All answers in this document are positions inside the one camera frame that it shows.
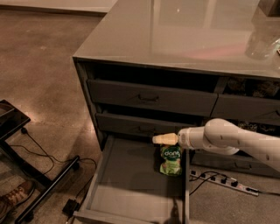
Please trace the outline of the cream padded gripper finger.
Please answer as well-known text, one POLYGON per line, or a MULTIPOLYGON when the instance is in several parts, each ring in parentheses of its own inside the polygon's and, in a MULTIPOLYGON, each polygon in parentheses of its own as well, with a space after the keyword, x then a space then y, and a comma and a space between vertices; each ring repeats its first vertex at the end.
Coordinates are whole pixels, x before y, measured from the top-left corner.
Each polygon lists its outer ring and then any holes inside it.
POLYGON ((154 144, 175 145, 178 142, 178 136, 175 133, 163 134, 152 138, 154 144))

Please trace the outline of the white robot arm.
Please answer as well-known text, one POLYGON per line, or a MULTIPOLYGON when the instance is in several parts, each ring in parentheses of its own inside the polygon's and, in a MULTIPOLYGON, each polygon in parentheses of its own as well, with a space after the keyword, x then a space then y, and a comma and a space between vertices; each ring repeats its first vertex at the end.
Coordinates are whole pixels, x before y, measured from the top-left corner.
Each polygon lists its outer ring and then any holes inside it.
POLYGON ((181 129, 152 138, 154 144, 176 145, 182 149, 205 150, 221 155, 244 151, 258 161, 280 171, 280 138, 241 129, 224 119, 214 118, 203 127, 181 129))

